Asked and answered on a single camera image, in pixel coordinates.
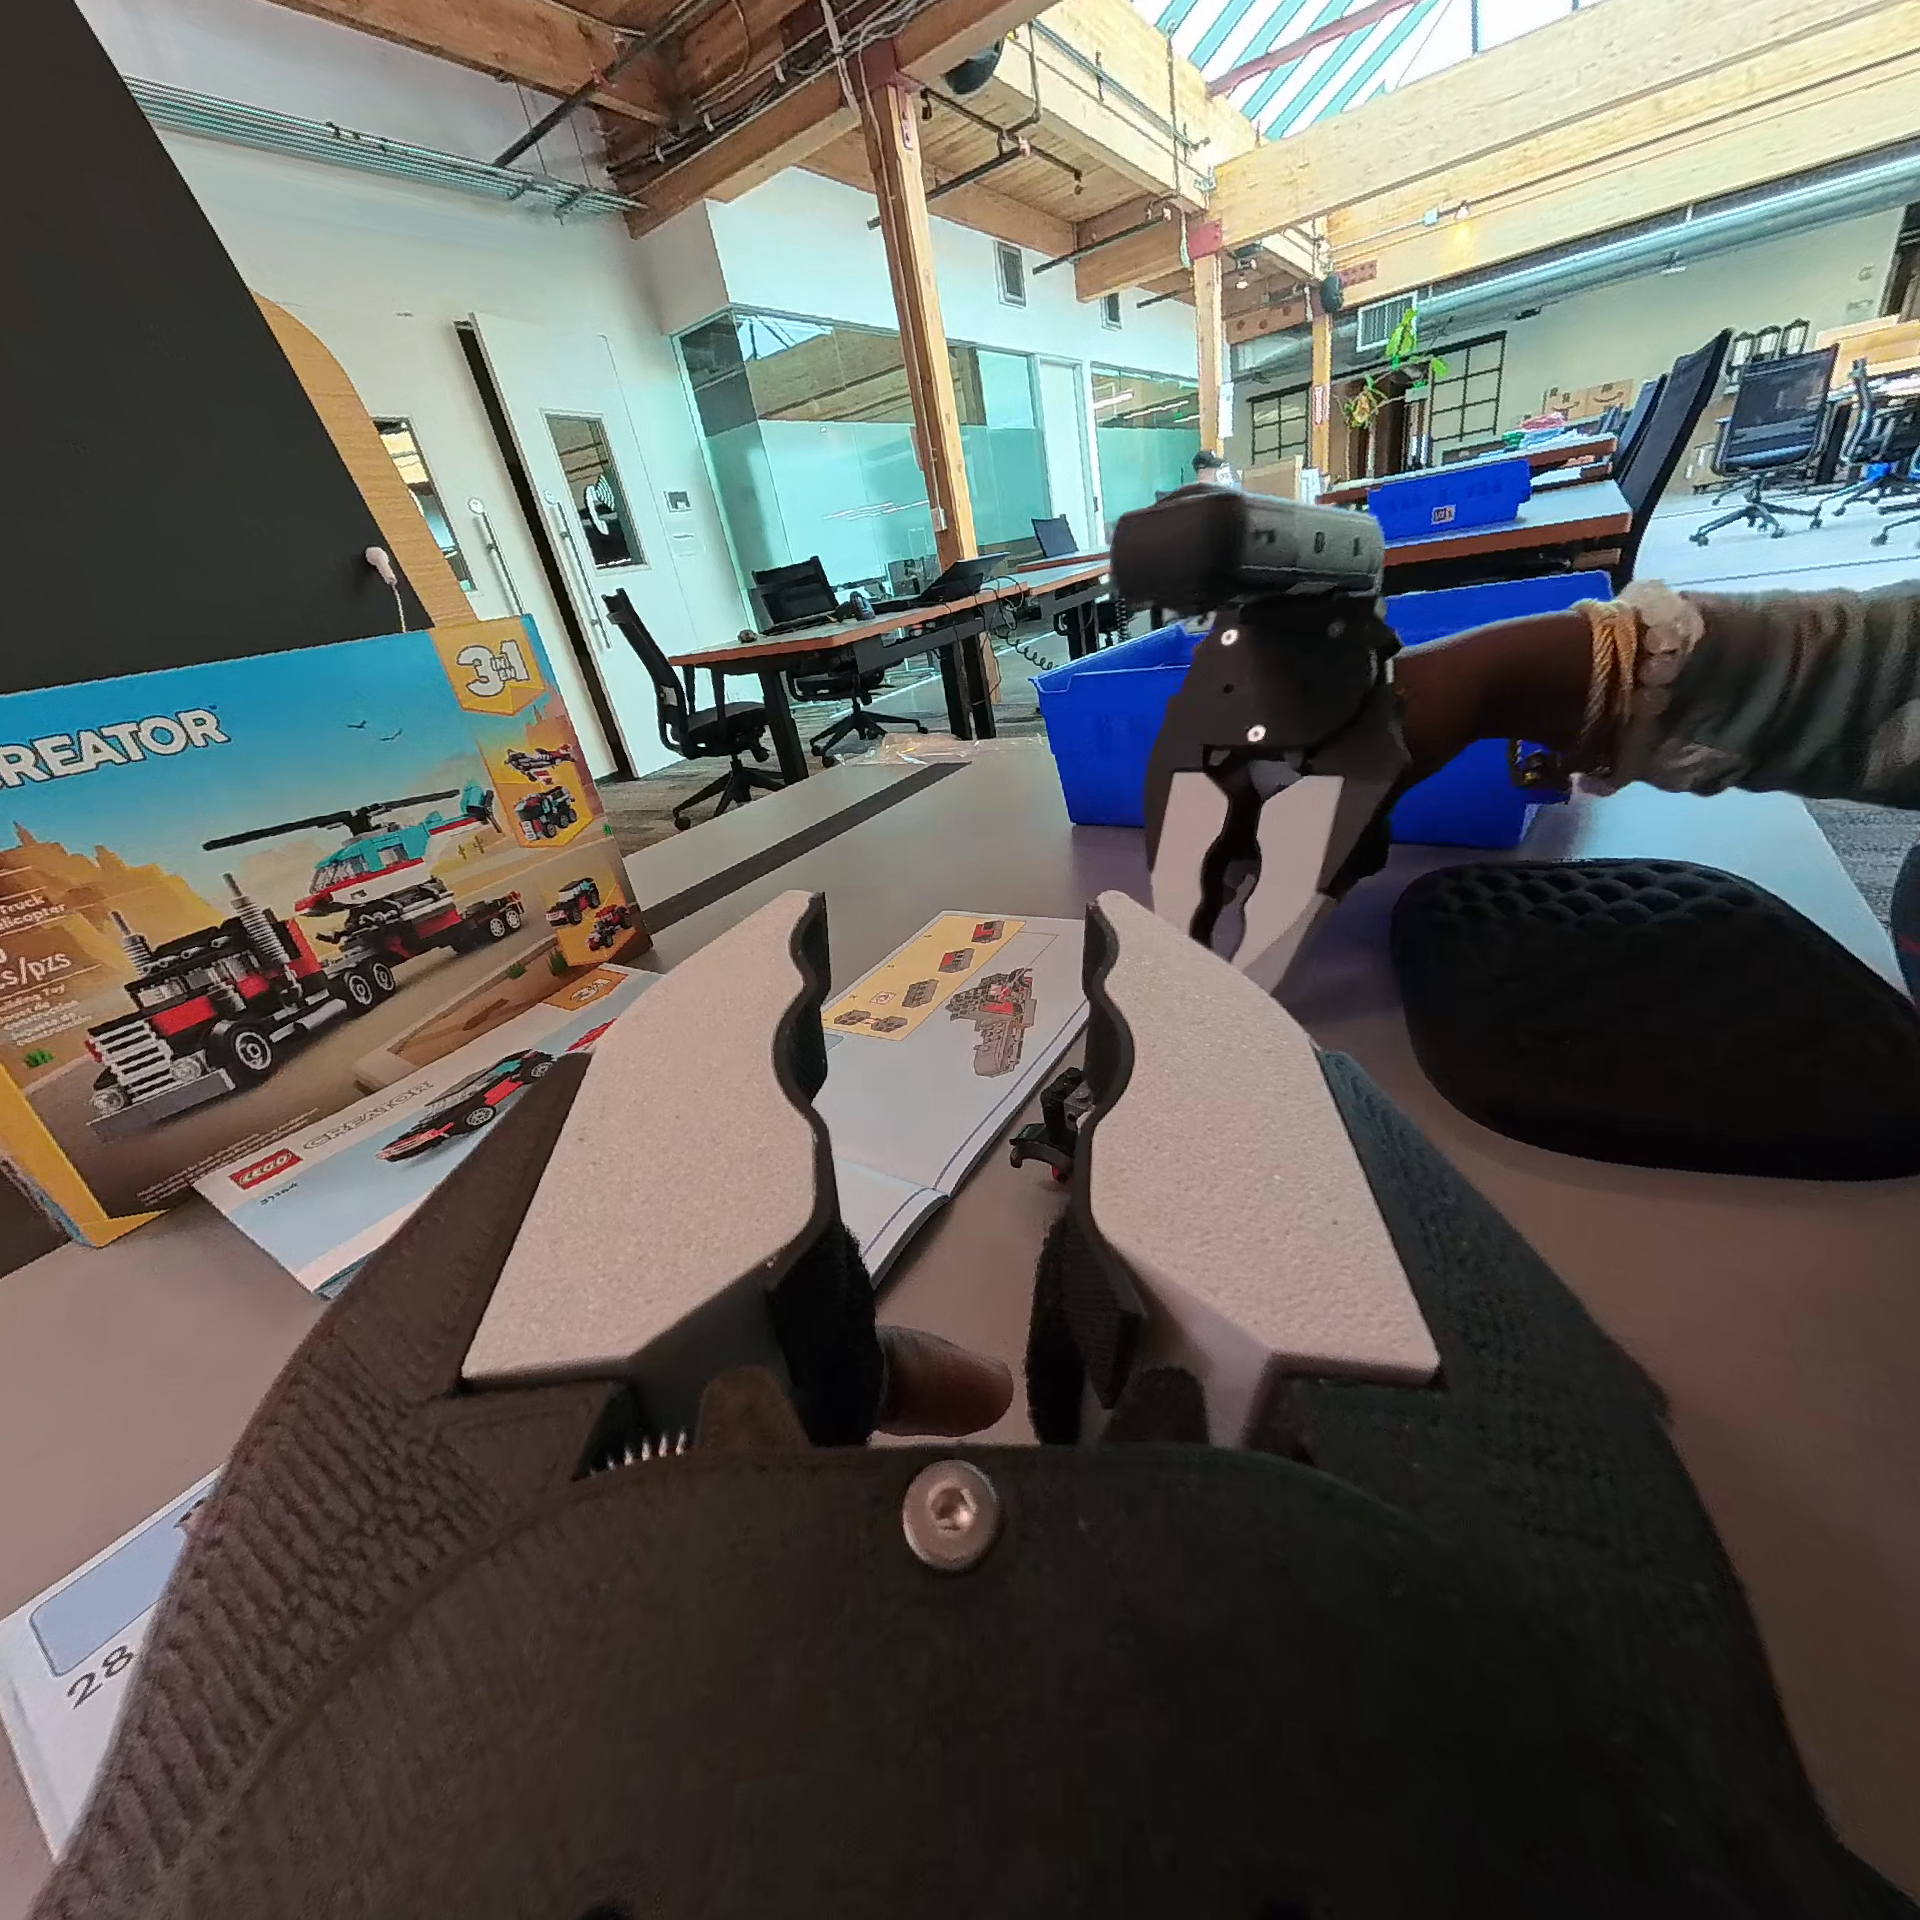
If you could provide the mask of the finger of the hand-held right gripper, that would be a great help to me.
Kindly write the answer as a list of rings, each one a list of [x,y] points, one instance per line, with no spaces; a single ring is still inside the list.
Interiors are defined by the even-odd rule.
[[[1245,770],[1176,772],[1152,854],[1157,918],[1207,950],[1237,950],[1249,885],[1249,776]]]
[[[1238,904],[1235,972],[1268,996],[1282,994],[1331,910],[1327,861],[1345,797],[1345,778],[1315,773],[1276,789],[1259,809],[1257,870]]]

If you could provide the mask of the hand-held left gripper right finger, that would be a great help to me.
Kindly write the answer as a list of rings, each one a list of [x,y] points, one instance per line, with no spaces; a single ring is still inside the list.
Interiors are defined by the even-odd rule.
[[[1127,895],[1100,895],[1086,934],[1088,1108],[1035,1275],[1035,1439],[1302,1447],[1308,1389],[1438,1386],[1308,1032]]]

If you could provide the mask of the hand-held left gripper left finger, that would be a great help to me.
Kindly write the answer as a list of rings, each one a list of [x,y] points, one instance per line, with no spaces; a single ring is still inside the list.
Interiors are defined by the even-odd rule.
[[[636,1439],[691,1435],[708,1385],[767,1369],[817,1446],[876,1428],[874,1291],[816,1109],[824,895],[786,893],[668,972],[589,1066],[461,1380],[599,1382]]]

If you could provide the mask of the blue plastic bin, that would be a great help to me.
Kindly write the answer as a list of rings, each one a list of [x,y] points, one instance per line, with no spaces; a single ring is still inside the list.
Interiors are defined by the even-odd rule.
[[[1568,610],[1607,596],[1607,576],[1590,569],[1390,596],[1383,615],[1406,648],[1421,648],[1495,619]],[[1207,626],[1176,621],[1035,680],[1074,825],[1145,825],[1149,752],[1204,636]],[[1518,848],[1534,817],[1565,800],[1565,792],[1515,784],[1507,746],[1478,741],[1409,789],[1390,813],[1390,836],[1411,848]]]

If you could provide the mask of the toy brick truck model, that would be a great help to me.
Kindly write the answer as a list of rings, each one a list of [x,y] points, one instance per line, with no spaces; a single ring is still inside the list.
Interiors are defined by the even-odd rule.
[[[1081,1128],[1092,1116],[1092,1105],[1084,1067],[1057,1073],[1040,1092],[1040,1116],[1011,1137],[1011,1167],[1044,1165],[1055,1185],[1068,1186],[1077,1167]]]

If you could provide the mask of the person's right forearm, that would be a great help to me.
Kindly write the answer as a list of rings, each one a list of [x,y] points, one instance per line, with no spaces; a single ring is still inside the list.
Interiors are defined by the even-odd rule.
[[[1918,586],[1714,596],[1637,583],[1620,731],[1593,772],[1712,797],[1918,809]]]

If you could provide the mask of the wooden top office desk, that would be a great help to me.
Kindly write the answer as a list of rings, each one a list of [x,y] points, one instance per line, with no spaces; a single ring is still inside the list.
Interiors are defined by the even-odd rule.
[[[1386,543],[1382,586],[1386,593],[1460,590],[1486,583],[1538,579],[1577,562],[1615,565],[1635,513],[1615,475],[1620,435],[1584,434],[1524,439],[1478,460],[1521,453],[1532,464],[1532,499],[1507,526],[1490,526],[1451,539]],[[1382,482],[1348,482],[1328,489],[1328,508],[1364,509]]]
[[[884,613],[859,621],[817,621],[784,638],[736,638],[716,648],[668,655],[665,662],[683,680],[710,680],[719,707],[724,706],[728,680],[756,681],[780,776],[786,783],[802,783],[811,762],[784,685],[790,673],[812,673],[835,660],[872,669],[934,652],[941,660],[950,731],[955,738],[993,738],[997,733],[995,693],[987,687],[993,615],[1060,613],[1069,660],[1081,660],[1099,640],[1096,605],[1109,602],[1112,596],[1109,552],[1103,550],[1044,558],[955,602]]]

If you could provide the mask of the grey desk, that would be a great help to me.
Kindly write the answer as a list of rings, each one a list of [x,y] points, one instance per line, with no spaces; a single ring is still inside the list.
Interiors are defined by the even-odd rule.
[[[1916,1893],[1916,1183],[1589,1165],[1458,1116],[1409,1050],[1386,936],[1398,848],[1320,930],[1288,1007],[1352,1054],[1662,1389],[1844,1841]],[[835,983],[947,908],[1068,918],[1146,895],[1142,838],[1069,826],[1044,748],[922,776],[847,768],[629,861],[674,967],[784,889],[828,897]],[[104,1250],[4,1196],[3,1604],[219,1466],[319,1311],[191,1202]]]

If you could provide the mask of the person's left hand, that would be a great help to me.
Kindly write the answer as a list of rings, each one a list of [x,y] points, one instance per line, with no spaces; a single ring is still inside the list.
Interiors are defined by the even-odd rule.
[[[876,1433],[900,1439],[966,1439],[1008,1416],[1012,1369],[918,1329],[881,1324],[884,1385]]]

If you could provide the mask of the blue bin with label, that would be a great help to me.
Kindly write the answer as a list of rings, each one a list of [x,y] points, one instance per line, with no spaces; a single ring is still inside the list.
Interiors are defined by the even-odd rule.
[[[1529,458],[1507,453],[1386,479],[1366,493],[1364,508],[1395,545],[1507,526],[1529,499]]]

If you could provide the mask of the open instruction booklet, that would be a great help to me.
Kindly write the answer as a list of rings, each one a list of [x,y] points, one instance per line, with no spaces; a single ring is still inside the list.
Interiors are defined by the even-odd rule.
[[[824,1012],[817,1096],[842,1213],[878,1282],[1003,1141],[1088,1019],[1077,925],[941,915]],[[57,1854],[113,1741],[207,1475],[4,1620],[4,1730]]]

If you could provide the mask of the closed instruction booklet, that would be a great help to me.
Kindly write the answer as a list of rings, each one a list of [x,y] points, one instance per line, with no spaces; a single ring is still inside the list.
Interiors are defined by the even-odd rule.
[[[329,1298],[552,1067],[589,1054],[656,979],[596,969],[355,1105],[217,1165],[195,1190]]]

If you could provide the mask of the hanging green plant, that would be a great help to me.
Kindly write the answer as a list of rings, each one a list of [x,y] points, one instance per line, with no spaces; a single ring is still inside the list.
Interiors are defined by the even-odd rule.
[[[1421,307],[1406,300],[1395,307],[1395,323],[1380,340],[1383,360],[1375,372],[1358,376],[1358,387],[1343,400],[1352,429],[1368,431],[1393,403],[1428,394],[1450,378],[1450,362],[1423,348]]]

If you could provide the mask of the black textured wrist pad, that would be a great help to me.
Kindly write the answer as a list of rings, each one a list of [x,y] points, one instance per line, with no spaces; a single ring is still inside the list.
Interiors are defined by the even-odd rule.
[[[1827,1185],[1918,1172],[1912,1000],[1796,908],[1682,859],[1415,878],[1388,951],[1419,1067],[1502,1139]]]

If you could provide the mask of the toy set cardboard box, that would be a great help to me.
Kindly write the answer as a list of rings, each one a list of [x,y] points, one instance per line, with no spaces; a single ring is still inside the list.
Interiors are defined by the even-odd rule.
[[[92,1246],[650,948],[527,617],[9,693],[3,828],[4,1173]]]

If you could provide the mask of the black office chair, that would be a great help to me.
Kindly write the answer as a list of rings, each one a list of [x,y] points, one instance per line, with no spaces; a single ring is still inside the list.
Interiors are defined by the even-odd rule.
[[[728,699],[724,680],[714,681],[714,694],[705,707],[695,706],[686,676],[671,666],[630,596],[619,590],[602,596],[602,605],[652,685],[658,743],[687,762],[724,762],[721,778],[672,804],[668,817],[674,830],[691,828],[695,815],[703,806],[708,806],[710,817],[716,817],[751,804],[761,793],[781,792],[786,780],[770,770],[770,716],[767,707]]]
[[[788,638],[824,621],[859,624],[874,613],[874,605],[862,591],[853,591],[847,601],[836,598],[819,558],[758,569],[756,593],[765,613],[761,624],[765,638]],[[876,697],[889,693],[887,674],[887,663],[872,648],[863,655],[854,648],[833,648],[817,658],[795,658],[781,669],[781,683],[792,704],[840,702],[845,707],[807,743],[821,768],[836,764],[847,741],[878,743],[889,729],[928,737],[921,719],[876,709]]]

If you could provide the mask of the wooden pillar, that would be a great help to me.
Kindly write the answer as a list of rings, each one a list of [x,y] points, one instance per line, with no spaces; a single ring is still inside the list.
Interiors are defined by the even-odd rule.
[[[952,568],[977,554],[977,531],[925,197],[921,89],[902,74],[891,40],[876,40],[859,54],[857,80],[862,136],[914,411],[914,446],[939,562]]]

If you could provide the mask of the row of black office chairs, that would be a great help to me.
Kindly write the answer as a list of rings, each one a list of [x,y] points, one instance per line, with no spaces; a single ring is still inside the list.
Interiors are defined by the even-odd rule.
[[[1722,330],[1702,350],[1671,365],[1638,438],[1620,462],[1616,484],[1629,509],[1629,526],[1610,568],[1615,590],[1626,590],[1638,576],[1651,515],[1724,387],[1732,338]],[[1733,489],[1733,508],[1696,526],[1690,537],[1693,545],[1706,545],[1715,531],[1732,526],[1781,540],[1795,526],[1812,526],[1819,519],[1819,509],[1772,501],[1768,485],[1814,462],[1827,439],[1836,358],[1836,344],[1827,344],[1796,353],[1748,358],[1743,365],[1733,378],[1732,411],[1719,420],[1712,448],[1715,475]]]

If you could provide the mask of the white door with window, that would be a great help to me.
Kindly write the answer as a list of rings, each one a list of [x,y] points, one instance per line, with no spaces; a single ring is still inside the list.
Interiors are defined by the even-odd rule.
[[[554,650],[579,685],[612,778],[658,772],[656,697],[606,606],[658,583],[662,539],[640,517],[633,426],[602,334],[493,313],[456,325],[478,400],[518,501],[518,519],[558,615]]]

